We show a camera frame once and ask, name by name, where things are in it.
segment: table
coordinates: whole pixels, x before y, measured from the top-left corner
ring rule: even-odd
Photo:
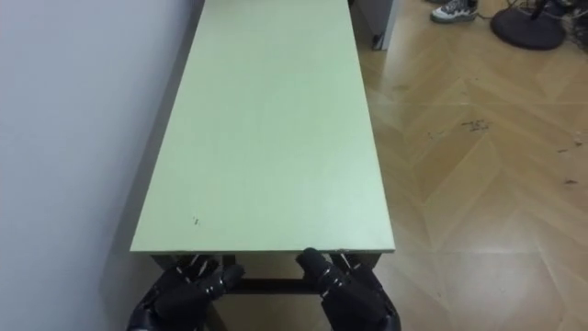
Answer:
[[[208,1],[131,251],[390,252],[341,0]]]

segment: white wall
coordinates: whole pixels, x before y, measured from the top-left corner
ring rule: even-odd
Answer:
[[[123,329],[160,273],[136,174],[194,1],[0,2],[0,330]]]

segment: black round base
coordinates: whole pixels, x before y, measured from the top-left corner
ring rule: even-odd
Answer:
[[[544,15],[531,20],[530,15],[516,8],[496,13],[490,27],[501,40],[528,50],[553,50],[566,39],[559,20]]]

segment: sneaker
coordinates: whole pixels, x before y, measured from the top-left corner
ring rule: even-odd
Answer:
[[[477,2],[469,0],[451,0],[431,13],[435,23],[470,22],[478,15]]]

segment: wooden floor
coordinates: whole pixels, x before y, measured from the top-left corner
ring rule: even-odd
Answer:
[[[588,330],[587,57],[514,49],[481,19],[437,26],[432,8],[404,0],[390,50],[359,45],[398,245],[377,273],[402,329]],[[269,258],[240,262],[298,272]],[[317,298],[219,307],[231,330],[329,330]]]

